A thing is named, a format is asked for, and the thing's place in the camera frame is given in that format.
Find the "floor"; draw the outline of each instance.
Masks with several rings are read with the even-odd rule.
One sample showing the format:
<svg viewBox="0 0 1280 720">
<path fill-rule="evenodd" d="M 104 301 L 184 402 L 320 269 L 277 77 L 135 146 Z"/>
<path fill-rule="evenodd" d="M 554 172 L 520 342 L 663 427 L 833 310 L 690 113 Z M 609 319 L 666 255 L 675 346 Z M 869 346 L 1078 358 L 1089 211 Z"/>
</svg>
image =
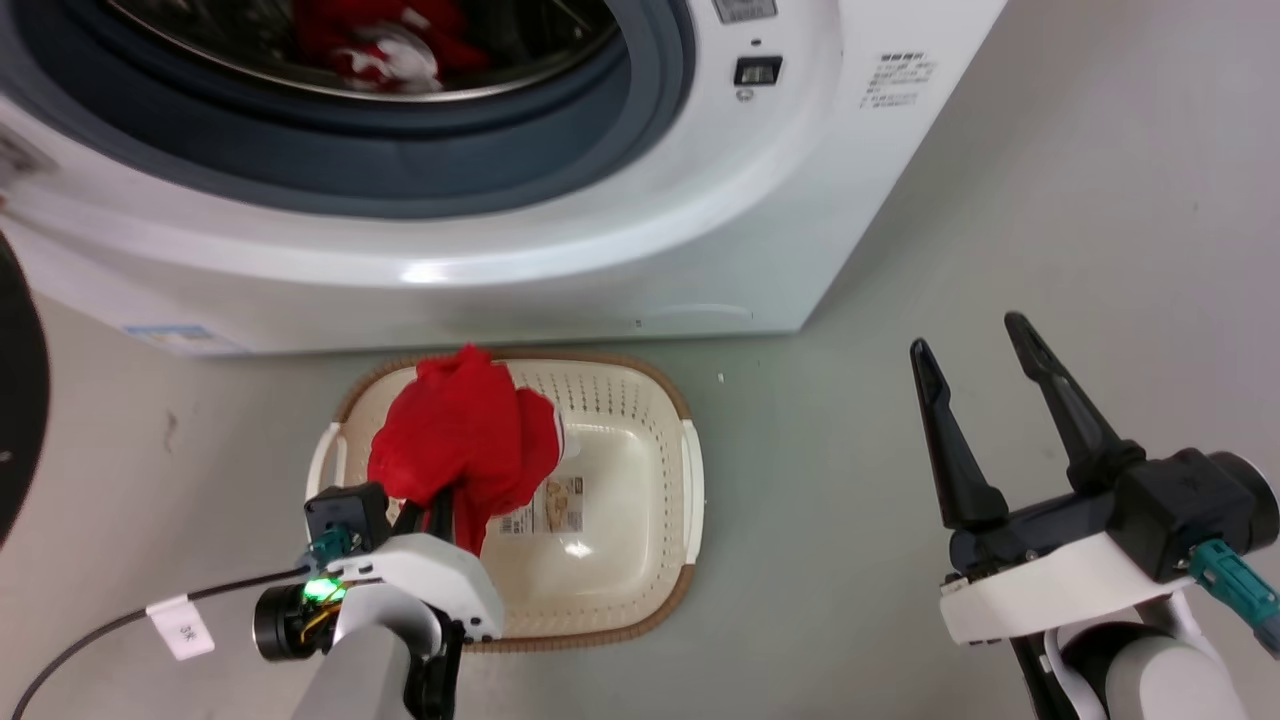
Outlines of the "floor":
<svg viewBox="0 0 1280 720">
<path fill-rule="evenodd" d="M 709 500 L 698 575 L 631 643 L 467 657 L 458 717 L 1028 717 L 1007 647 L 954 647 L 937 612 L 947 536 L 908 345 L 931 341 L 1014 506 L 1066 480 L 1009 309 L 1153 455 L 1229 448 L 1280 468 L 1280 101 L 1248 90 L 1280 61 L 1262 14 L 1276 19 L 1258 3 L 1011 0 L 803 333 L 591 345 L 658 365 L 692 406 Z M 116 612 L 292 562 L 314 443 L 385 357 L 186 361 L 42 310 L 55 401 L 0 553 L 4 706 Z M 1280 579 L 1280 552 L 1256 566 Z M 256 657 L 255 597 L 204 603 L 218 651 L 183 664 L 145 625 L 97 643 L 28 717 L 289 716 L 315 664 Z M 1228 612 L 1193 606 L 1268 716 L 1272 664 Z"/>
</svg>

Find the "black cable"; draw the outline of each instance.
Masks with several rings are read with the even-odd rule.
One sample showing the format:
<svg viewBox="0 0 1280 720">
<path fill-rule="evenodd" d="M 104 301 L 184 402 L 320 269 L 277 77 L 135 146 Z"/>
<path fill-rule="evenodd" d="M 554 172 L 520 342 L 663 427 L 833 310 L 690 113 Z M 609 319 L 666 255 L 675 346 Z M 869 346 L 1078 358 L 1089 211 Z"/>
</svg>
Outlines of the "black cable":
<svg viewBox="0 0 1280 720">
<path fill-rule="evenodd" d="M 265 585 L 268 583 L 274 583 L 278 580 L 288 580 L 291 578 L 297 578 L 298 575 L 305 575 L 308 570 L 310 568 L 297 568 L 294 570 L 285 570 L 283 573 L 271 573 L 270 575 L 261 575 L 257 578 L 250 578 L 247 580 L 237 580 L 234 583 L 214 585 L 211 588 L 205 588 L 202 591 L 187 593 L 187 598 L 191 601 L 204 600 L 206 597 L 212 597 L 215 594 L 223 594 L 243 588 L 251 588 L 253 585 Z M 131 623 L 136 623 L 137 620 L 142 620 L 146 616 L 147 611 L 145 607 L 141 610 L 134 610 L 128 615 L 122 615 L 115 620 L 111 620 L 110 623 L 102 625 L 101 628 L 88 633 L 83 638 L 72 643 L 70 647 L 59 653 L 59 656 L 55 657 L 52 662 L 46 665 L 45 669 L 41 670 L 38 675 L 36 675 L 36 679 L 32 680 L 29 685 L 27 685 L 27 691 L 22 693 L 22 700 L 18 701 L 18 706 L 14 707 L 13 710 L 13 720 L 22 720 L 22 715 L 27 711 L 27 706 L 31 705 L 31 698 L 36 697 L 36 691 L 38 691 L 40 687 L 45 684 L 45 680 L 47 680 L 59 667 L 61 667 L 64 662 L 70 660 L 73 655 L 84 650 L 86 647 L 90 646 L 90 643 L 101 638 L 102 635 L 119 630 L 120 628 Z"/>
</svg>

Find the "dust speck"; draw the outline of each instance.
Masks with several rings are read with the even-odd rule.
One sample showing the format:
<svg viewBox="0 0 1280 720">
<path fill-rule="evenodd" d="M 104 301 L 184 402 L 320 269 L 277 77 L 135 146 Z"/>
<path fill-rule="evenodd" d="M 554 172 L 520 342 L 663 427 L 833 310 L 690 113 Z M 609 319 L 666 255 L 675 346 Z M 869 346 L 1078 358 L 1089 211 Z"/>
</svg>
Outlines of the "dust speck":
<svg viewBox="0 0 1280 720">
<path fill-rule="evenodd" d="M 178 416 L 173 410 L 165 411 L 164 451 L 173 455 L 173 436 L 178 432 Z"/>
</svg>

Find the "label sticker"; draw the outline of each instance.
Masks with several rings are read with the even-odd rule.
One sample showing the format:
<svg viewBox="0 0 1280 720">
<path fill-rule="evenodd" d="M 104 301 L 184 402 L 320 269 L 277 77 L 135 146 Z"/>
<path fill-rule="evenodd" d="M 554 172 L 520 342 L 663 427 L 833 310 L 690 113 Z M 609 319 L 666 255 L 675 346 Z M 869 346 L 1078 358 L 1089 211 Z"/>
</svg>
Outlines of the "label sticker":
<svg viewBox="0 0 1280 720">
<path fill-rule="evenodd" d="M 778 14 L 778 5 L 773 0 L 716 0 L 716 12 L 721 24 L 727 26 L 772 18 Z"/>
<path fill-rule="evenodd" d="M 529 505 L 494 518 L 499 536 L 572 536 L 582 532 L 582 478 L 547 478 Z"/>
<path fill-rule="evenodd" d="M 204 325 L 131 325 L 131 336 L 182 355 L 244 355 L 248 351 Z"/>
<path fill-rule="evenodd" d="M 884 53 L 879 56 L 859 109 L 902 108 L 915 105 L 924 86 L 933 77 L 937 61 L 924 53 Z"/>
<path fill-rule="evenodd" d="M 200 618 L 195 603 L 180 594 L 147 606 L 147 615 L 164 638 L 174 659 L 187 660 L 214 650 L 214 637 Z"/>
</svg>

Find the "tag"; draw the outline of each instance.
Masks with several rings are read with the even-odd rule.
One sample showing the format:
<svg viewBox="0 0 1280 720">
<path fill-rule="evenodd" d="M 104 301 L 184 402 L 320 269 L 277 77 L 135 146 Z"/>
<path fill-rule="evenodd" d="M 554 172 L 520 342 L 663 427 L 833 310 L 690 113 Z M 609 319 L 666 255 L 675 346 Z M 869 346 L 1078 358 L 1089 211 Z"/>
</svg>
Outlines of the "tag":
<svg viewBox="0 0 1280 720">
<path fill-rule="evenodd" d="M 774 0 L 716 0 L 716 12 L 722 24 L 760 20 L 778 14 Z"/>
<path fill-rule="evenodd" d="M 128 325 L 131 336 L 179 355 L 246 355 L 247 350 L 204 325 Z"/>
<path fill-rule="evenodd" d="M 174 659 L 187 660 L 214 650 L 214 637 L 200 619 L 196 605 L 187 596 L 147 606 L 147 615 L 155 623 L 156 632 L 164 638 Z"/>
<path fill-rule="evenodd" d="M 494 518 L 489 532 L 499 536 L 573 536 L 582 532 L 582 478 L 550 477 L 538 486 L 529 505 Z"/>
</svg>

